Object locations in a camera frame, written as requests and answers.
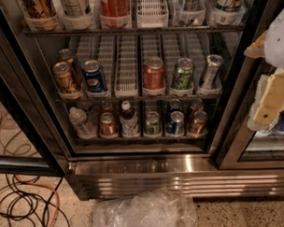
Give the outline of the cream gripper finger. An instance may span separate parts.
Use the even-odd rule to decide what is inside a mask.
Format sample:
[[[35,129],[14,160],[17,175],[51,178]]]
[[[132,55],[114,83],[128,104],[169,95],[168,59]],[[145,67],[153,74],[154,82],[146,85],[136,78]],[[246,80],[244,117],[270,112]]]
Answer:
[[[264,41],[267,32],[263,32],[255,41],[244,50],[244,55],[250,58],[263,58],[264,57]]]
[[[269,125],[282,110],[284,110],[284,70],[279,70],[267,80],[253,120],[261,125]]]

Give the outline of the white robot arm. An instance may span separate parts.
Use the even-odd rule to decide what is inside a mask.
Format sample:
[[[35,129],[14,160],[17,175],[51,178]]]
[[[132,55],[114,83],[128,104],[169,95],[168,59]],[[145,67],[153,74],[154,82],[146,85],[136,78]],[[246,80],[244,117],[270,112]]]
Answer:
[[[260,80],[249,112],[249,128],[267,129],[284,110],[284,8],[244,54],[250,58],[264,58],[267,64],[277,68],[273,75]]]

